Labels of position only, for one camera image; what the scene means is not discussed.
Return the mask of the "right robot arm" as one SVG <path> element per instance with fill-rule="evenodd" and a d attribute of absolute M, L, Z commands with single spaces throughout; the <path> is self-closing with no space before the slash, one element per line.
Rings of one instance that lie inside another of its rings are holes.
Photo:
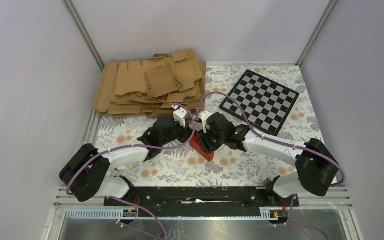
<path fill-rule="evenodd" d="M 288 197 L 308 192 L 324 197 L 337 173 L 343 169 L 327 147 L 318 139 L 308 142 L 287 141 L 256 132 L 247 124 L 233 125 L 221 113 L 201 112 L 197 121 L 203 129 L 198 132 L 202 151 L 211 154 L 221 146 L 245 153 L 263 154 L 296 169 L 294 173 L 277 176 L 266 184 L 267 201 L 281 205 Z"/>

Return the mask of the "stack of brown cardboard blanks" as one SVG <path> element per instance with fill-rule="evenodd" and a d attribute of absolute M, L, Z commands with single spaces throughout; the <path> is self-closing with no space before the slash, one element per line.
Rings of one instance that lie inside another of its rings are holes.
<path fill-rule="evenodd" d="M 193 49 L 155 54 L 147 60 L 109 60 L 102 71 L 92 108 L 113 118 L 168 116 L 173 104 L 192 113 L 204 110 L 206 62 Z"/>

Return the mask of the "red paper box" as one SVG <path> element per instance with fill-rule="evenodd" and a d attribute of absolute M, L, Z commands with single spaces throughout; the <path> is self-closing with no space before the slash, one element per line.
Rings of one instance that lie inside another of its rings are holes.
<path fill-rule="evenodd" d="M 206 153 L 201 146 L 200 140 L 198 138 L 198 134 L 195 133 L 192 137 L 192 139 L 189 141 L 190 147 L 195 150 L 201 157 L 203 157 L 208 162 L 211 162 L 214 159 L 215 154 L 212 153 Z"/>

